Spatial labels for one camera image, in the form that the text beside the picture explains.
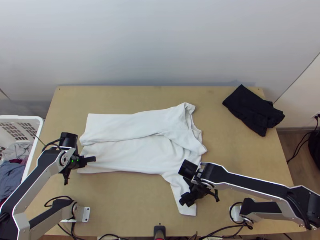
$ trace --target white t-shirt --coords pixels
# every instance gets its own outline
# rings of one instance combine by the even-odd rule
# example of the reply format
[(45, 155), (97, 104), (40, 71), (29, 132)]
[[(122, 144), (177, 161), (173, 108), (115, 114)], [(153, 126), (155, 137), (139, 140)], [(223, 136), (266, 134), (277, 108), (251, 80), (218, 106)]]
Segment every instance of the white t-shirt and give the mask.
[(181, 206), (180, 196), (189, 191), (178, 174), (184, 159), (199, 164), (207, 149), (201, 131), (192, 120), (195, 106), (182, 103), (163, 110), (135, 114), (88, 114), (80, 137), (81, 155), (95, 156), (79, 173), (113, 171), (160, 174), (171, 188), (179, 212), (196, 215), (196, 205)]

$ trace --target table surface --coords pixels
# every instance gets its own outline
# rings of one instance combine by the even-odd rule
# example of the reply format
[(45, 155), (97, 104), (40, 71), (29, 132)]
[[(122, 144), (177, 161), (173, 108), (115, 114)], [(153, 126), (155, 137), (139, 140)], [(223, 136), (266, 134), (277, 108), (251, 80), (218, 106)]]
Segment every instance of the table surface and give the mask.
[[(234, 117), (222, 101), (235, 87), (160, 87), (160, 86), (60, 86), (52, 99), (40, 139), (50, 142), (61, 132), (82, 135), (88, 113), (133, 114), (157, 110), (189, 102), (196, 106), (193, 115), (202, 130), (208, 152), (203, 162), (215, 162), (228, 171), (292, 186), (292, 179), (276, 129), (261, 137)], [(250, 88), (264, 97), (261, 88)], [(42, 149), (38, 143), (30, 170)], [(43, 204), (55, 196), (69, 195), (79, 204), (91, 207), (87, 223), (77, 223), (79, 236), (152, 236), (153, 227), (166, 226), (167, 236), (191, 236), (196, 231), (206, 235), (224, 226), (233, 225), (229, 206), (242, 201), (247, 194), (233, 190), (219, 192), (220, 202), (207, 196), (196, 202), (197, 216), (179, 214), (169, 183), (160, 175), (135, 172), (78, 174), (73, 171), (64, 186), (62, 175), (52, 176), (31, 203), (29, 218), (45, 210)], [(69, 224), (62, 224), (70, 230)], [(304, 229), (291, 221), (263, 220), (244, 234), (298, 232)], [(231, 228), (221, 234), (233, 234)], [(63, 235), (58, 228), (48, 234)]]

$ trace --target white laundry basket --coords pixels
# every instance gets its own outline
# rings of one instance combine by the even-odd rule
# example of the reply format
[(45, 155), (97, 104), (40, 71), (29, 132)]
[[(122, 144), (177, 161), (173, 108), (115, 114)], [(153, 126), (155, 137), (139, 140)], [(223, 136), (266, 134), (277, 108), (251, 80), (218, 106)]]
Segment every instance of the white laundry basket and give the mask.
[(26, 168), (22, 176), (22, 181), (28, 176), (32, 157), (36, 149), (43, 119), (38, 116), (18, 116), (0, 115), (0, 162), (2, 162), (2, 152), (15, 142), (28, 142), (32, 144), (30, 155), (26, 163)]

